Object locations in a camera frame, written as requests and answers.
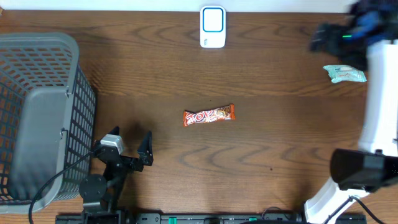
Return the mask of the mint green wipes packet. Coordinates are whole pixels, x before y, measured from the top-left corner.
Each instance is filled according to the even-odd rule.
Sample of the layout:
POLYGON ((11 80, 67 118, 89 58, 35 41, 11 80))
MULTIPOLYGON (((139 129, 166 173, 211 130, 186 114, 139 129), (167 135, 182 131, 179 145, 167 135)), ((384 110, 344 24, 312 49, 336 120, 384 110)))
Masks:
POLYGON ((325 65, 323 69, 328 72, 332 83, 367 81, 364 72, 349 65, 325 65))

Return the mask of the red chocolate bar wrapper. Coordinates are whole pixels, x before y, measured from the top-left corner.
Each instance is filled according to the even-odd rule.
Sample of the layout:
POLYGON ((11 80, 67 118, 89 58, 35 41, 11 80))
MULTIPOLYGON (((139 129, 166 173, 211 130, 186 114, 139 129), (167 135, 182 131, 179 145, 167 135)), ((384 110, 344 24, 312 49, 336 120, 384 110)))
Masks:
POLYGON ((183 113, 183 125, 185 127, 191 124, 213 123, 221 120, 234 119, 236 119, 234 104, 222 106, 212 110, 203 110, 196 113, 189 111, 184 111, 183 113))

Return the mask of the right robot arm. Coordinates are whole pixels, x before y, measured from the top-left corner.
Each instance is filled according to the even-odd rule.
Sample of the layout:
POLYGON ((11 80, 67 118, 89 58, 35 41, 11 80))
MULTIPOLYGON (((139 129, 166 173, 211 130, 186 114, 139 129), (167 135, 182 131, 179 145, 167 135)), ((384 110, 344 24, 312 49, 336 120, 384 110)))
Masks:
POLYGON ((357 1, 348 14, 346 25, 320 24, 310 51, 368 72, 358 150, 333 152, 331 176, 302 214, 277 212, 258 223, 337 223, 353 203, 397 183, 397 1, 357 1))

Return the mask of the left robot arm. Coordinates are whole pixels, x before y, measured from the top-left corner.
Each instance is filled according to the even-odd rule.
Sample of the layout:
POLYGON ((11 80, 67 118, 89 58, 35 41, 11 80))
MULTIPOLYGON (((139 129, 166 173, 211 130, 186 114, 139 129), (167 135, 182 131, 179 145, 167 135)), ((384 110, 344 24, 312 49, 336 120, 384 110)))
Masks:
POLYGON ((93 156, 106 165, 102 174, 90 174, 79 186, 83 199, 83 223, 135 223, 136 219, 126 209, 118 207, 126 177, 133 172, 143 171, 153 164, 152 133, 149 131, 141 142, 136 157, 122 155, 124 143, 115 127, 97 141, 93 156))

